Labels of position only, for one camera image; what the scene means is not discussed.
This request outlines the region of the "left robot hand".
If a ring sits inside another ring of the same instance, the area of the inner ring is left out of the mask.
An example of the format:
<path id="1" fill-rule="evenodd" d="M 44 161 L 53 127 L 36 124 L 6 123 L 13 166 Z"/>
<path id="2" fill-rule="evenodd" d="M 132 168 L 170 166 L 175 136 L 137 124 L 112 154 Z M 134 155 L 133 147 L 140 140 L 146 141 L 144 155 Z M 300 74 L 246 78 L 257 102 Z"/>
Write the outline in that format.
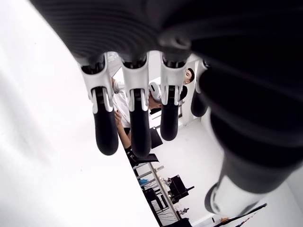
<path id="1" fill-rule="evenodd" d="M 34 0 L 84 77 L 98 149 L 118 148 L 106 54 L 122 60 L 132 149 L 151 149 L 148 56 L 161 53 L 161 136 L 178 132 L 186 62 L 197 76 L 192 113 L 211 109 L 224 150 L 218 182 L 205 197 L 214 214 L 246 214 L 303 164 L 303 3 L 300 0 Z"/>

